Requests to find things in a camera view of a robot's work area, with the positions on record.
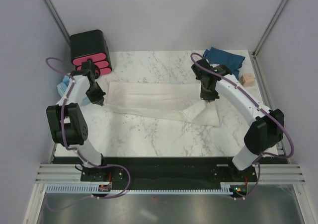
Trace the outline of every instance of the pink block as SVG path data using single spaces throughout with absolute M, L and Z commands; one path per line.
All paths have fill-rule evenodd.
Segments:
M 106 54 L 99 53 L 99 54 L 93 54 L 93 55 L 81 57 L 81 58 L 78 58 L 78 59 L 74 59 L 73 60 L 73 64 L 75 66 L 80 66 L 82 64 L 82 62 L 86 62 L 89 59 L 92 59 L 93 62 L 101 61 L 101 60 L 106 59 Z
M 110 68 L 100 69 L 100 75 L 106 75 L 106 74 L 110 74 L 110 73 L 111 73 L 111 69 Z

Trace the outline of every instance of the small wooden block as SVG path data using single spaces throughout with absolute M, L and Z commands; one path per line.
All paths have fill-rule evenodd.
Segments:
M 243 74 L 239 79 L 240 84 L 243 87 L 253 86 L 255 83 L 255 78 L 253 74 Z

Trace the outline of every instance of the light blue cloth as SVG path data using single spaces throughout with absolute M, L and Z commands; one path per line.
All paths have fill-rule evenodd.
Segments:
M 239 68 L 242 67 L 245 57 L 213 47 L 211 47 L 210 50 L 206 50 L 203 57 L 207 59 L 210 64 L 224 64 L 233 72 L 237 80 L 239 79 Z
M 56 87 L 58 89 L 59 95 L 62 97 L 70 84 L 70 78 L 68 76 L 64 76 L 61 83 L 59 83 Z M 84 97 L 83 101 L 81 102 L 81 106 L 85 106 L 90 103 L 90 100 L 87 96 Z

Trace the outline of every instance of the blue cloth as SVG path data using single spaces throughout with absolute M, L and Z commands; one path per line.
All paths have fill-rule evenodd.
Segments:
M 239 79 L 239 68 L 242 67 L 245 57 L 213 47 L 211 47 L 210 50 L 206 50 L 203 57 L 207 59 L 210 64 L 224 64 L 233 72 L 237 80 Z

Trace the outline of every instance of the black base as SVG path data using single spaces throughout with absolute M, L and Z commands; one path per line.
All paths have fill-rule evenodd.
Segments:
M 232 166 L 232 159 L 232 157 L 105 157 L 102 165 L 120 164 L 126 167 L 132 178 L 130 190 L 220 189 L 222 182 L 243 184 L 245 177 L 249 182 L 256 181 L 256 172 L 253 167 L 238 172 Z M 53 163 L 61 162 L 81 163 L 78 158 L 54 158 Z M 84 168 L 81 181 L 109 181 L 110 173 L 112 189 L 124 189 L 128 182 L 128 175 L 117 167 Z

